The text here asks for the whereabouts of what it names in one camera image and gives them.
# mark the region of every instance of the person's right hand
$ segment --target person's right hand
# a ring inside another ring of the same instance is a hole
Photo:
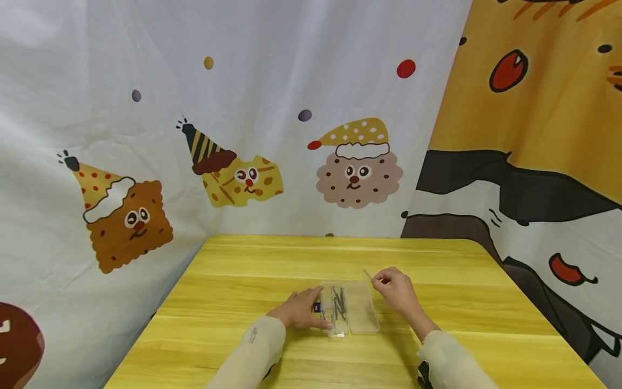
[[[411,278],[399,269],[391,267],[381,270],[372,278],[371,283],[402,316],[421,309]]]

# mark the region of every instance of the round cookie character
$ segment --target round cookie character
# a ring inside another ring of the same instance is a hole
[[[333,146],[336,150],[317,171],[315,187],[324,201],[341,208],[361,209],[380,204],[399,189],[404,171],[389,147],[383,121],[366,118],[333,128],[309,143],[309,150]]]
[[[333,153],[317,171],[319,181],[315,187],[326,202],[360,209],[385,202],[399,189],[403,174],[392,152],[364,159],[347,159]]]
[[[0,302],[0,388],[22,389],[41,363],[44,339],[21,308]]]

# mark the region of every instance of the red circle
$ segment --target red circle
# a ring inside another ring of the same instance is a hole
[[[397,67],[397,75],[400,78],[408,78],[415,72],[417,65],[411,59],[403,60]]]
[[[309,150],[317,150],[317,149],[320,148],[321,145],[322,145],[322,142],[320,142],[320,141],[313,141],[313,142],[311,142],[311,143],[309,143],[307,145],[307,149],[309,149]]]

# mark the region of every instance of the yellow backdrop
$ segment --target yellow backdrop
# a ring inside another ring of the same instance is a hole
[[[474,0],[404,238],[480,242],[622,387],[622,1]]]

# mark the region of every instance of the hand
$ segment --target hand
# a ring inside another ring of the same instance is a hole
[[[313,315],[311,312],[315,299],[317,299],[317,296],[323,289],[323,286],[318,286],[315,289],[307,289],[302,293],[294,292],[286,302],[268,312],[267,315],[279,319],[283,322],[285,328],[306,329],[314,327],[331,329],[332,325],[330,322]]]
[[[407,317],[422,310],[415,289],[412,287],[411,278],[399,269],[384,269],[374,276],[371,283],[389,305],[402,316]]]

